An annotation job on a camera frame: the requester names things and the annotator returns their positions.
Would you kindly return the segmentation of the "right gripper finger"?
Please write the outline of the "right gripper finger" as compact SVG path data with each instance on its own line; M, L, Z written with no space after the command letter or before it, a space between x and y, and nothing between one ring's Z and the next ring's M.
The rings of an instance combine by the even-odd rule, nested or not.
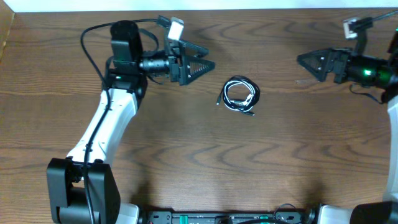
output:
M302 67L304 65L326 65L331 70L331 62L329 56L331 54L330 49L314 50L309 53L301 54L297 56L297 62Z
M326 65L304 65L303 66L309 73L311 73L319 82L325 82L327 75L331 70Z

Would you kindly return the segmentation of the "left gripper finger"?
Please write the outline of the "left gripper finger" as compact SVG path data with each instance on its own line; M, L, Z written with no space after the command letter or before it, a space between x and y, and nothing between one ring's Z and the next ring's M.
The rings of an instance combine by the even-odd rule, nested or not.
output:
M205 48L205 47L196 45L194 43L191 43L191 42L183 40L183 39L180 39L180 43L185 48L194 50L195 51L195 54L194 54L195 57L202 58L202 57L205 57L205 56L207 56L209 54L209 50L207 48Z
M215 69L215 63L202 58L186 55L180 67L180 85L189 85L202 75Z

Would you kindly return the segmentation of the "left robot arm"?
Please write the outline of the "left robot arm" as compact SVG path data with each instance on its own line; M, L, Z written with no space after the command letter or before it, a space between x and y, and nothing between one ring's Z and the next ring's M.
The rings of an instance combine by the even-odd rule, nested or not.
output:
M55 223L144 223L137 205L122 203L111 170L120 140L136 115L147 85L157 76L188 85L212 71L208 49L182 39L184 22L159 16L164 45L145 51L148 31L136 20L109 24L112 56L99 72L101 96L84 135L63 159L47 166L50 211Z

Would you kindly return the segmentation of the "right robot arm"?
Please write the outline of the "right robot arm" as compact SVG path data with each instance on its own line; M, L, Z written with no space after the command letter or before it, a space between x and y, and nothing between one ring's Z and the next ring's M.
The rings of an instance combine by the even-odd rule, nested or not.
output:
M310 209L304 223L397 223L397 36L389 47L389 58L363 55L366 34L359 34L356 47L314 50L297 56L297 63L324 82L334 73L334 82L382 90L376 101L387 106L391 128L391 149L386 189L382 200L362 203L354 208L319 205Z

